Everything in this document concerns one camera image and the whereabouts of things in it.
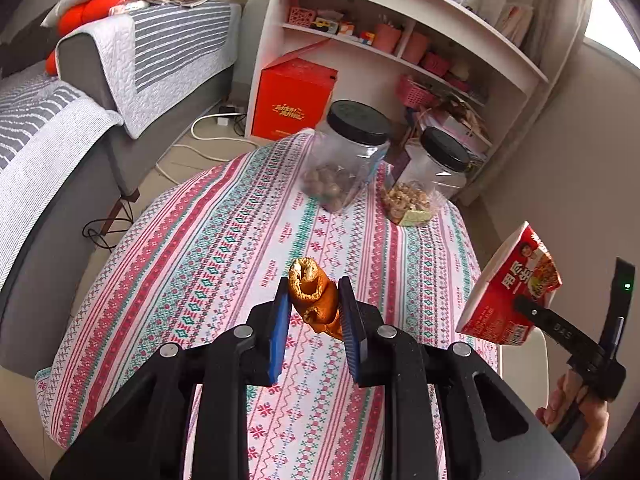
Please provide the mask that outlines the person's right hand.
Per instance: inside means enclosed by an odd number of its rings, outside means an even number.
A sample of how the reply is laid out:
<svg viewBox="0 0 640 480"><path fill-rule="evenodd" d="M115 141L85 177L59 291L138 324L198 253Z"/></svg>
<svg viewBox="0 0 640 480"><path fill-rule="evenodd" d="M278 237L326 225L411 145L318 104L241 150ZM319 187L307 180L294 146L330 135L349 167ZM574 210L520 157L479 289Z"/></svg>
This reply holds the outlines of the person's right hand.
<svg viewBox="0 0 640 480"><path fill-rule="evenodd" d="M547 405L538 408L536 419L544 426L550 427L559 419L560 408L565 404L568 388L565 385L566 375L563 374L556 382L556 388L550 394ZM575 463L582 478L587 478L605 456L605 438L608 433L610 413L608 404L597 396L588 393L578 405L582 423L580 440L570 452L570 458Z"/></svg>

